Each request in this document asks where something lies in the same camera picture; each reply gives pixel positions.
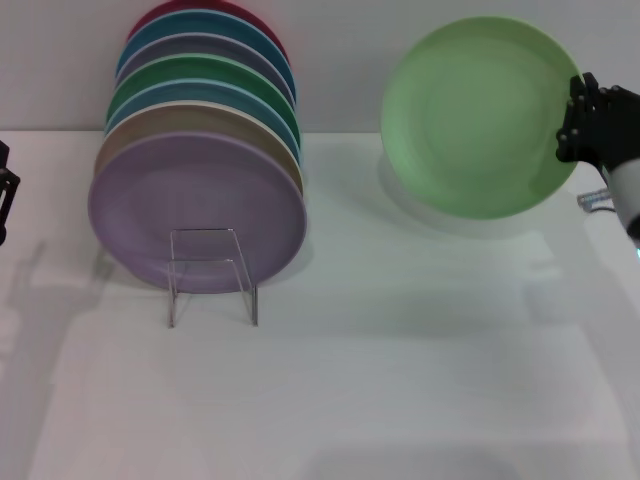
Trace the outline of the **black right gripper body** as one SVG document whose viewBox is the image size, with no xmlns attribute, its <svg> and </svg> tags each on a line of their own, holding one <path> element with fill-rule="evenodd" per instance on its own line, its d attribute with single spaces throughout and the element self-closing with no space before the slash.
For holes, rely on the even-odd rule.
<svg viewBox="0 0 640 480">
<path fill-rule="evenodd" d="M 608 172 L 639 158 L 639 95 L 613 86 L 591 94 L 582 125 L 582 160 Z"/>
</svg>

